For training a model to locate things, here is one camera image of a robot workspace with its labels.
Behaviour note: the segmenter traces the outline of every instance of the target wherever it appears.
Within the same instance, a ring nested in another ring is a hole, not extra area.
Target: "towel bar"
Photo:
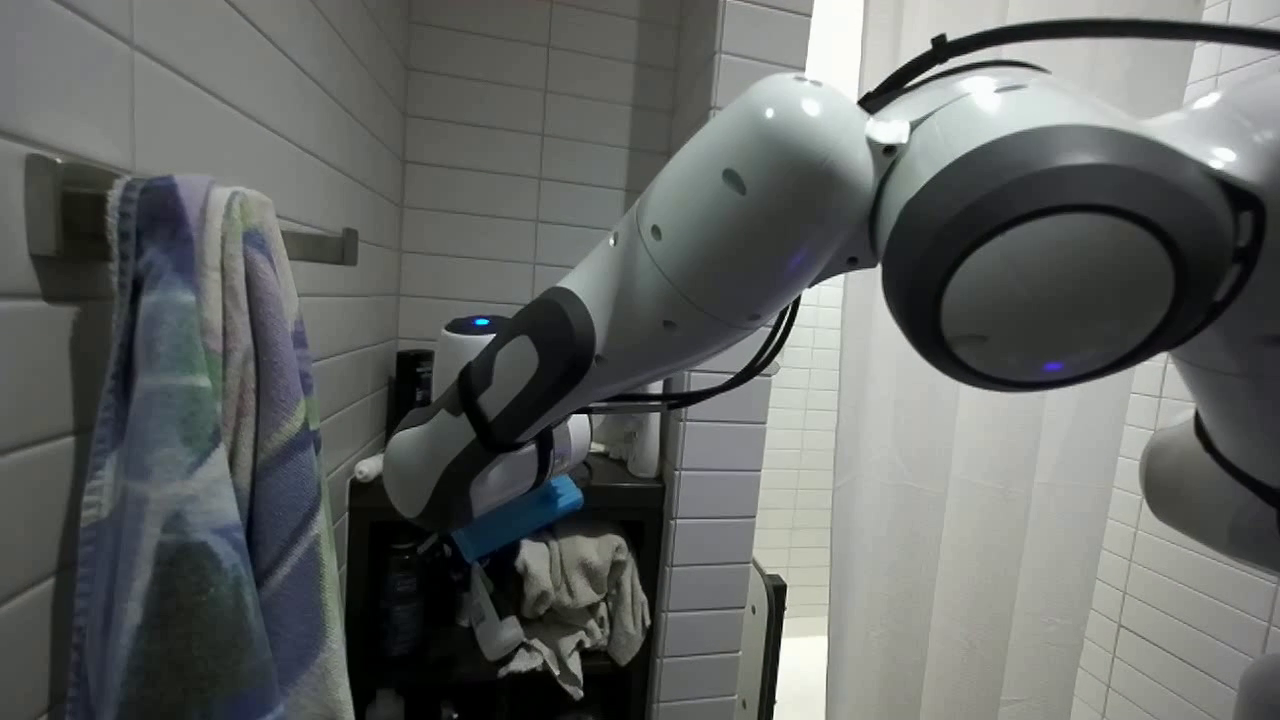
[[[111,246],[103,221],[115,177],[120,173],[103,163],[26,152],[26,251],[36,259],[106,259]],[[300,263],[357,263],[359,233],[312,233],[284,223],[284,248]]]

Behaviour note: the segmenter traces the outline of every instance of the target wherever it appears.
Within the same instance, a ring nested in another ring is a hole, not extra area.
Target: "towel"
[[[635,557],[609,523],[560,523],[553,537],[518,540],[515,574],[524,575],[524,645],[502,666],[511,674],[553,674],[580,701],[580,652],[604,650],[631,666],[653,623]]]
[[[63,718],[350,718],[302,324],[270,204],[111,192],[115,324]]]

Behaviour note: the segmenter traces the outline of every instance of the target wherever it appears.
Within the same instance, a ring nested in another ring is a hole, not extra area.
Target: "striped towel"
[[[67,713],[350,718],[306,345],[270,204],[111,192],[115,329],[80,496]]]

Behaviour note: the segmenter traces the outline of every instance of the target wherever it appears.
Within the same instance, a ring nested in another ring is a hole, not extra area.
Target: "white cloth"
[[[580,652],[604,650],[614,666],[631,666],[653,623],[635,557],[625,537],[604,523],[560,523],[541,540],[524,540],[515,557],[524,575],[524,645],[507,674],[553,674],[568,697],[585,697]]]

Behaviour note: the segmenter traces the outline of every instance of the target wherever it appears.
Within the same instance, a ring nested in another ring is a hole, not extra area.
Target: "white curtain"
[[[1200,17],[1200,5],[820,0],[810,71],[855,87],[851,70],[885,78],[934,34],[1067,12]],[[1067,43],[1012,56],[1054,65],[1130,112],[1161,112],[1180,100],[1190,48]],[[1125,409],[1126,378],[1040,396],[958,388],[909,348],[873,272],[846,279],[831,720],[1071,718]]]

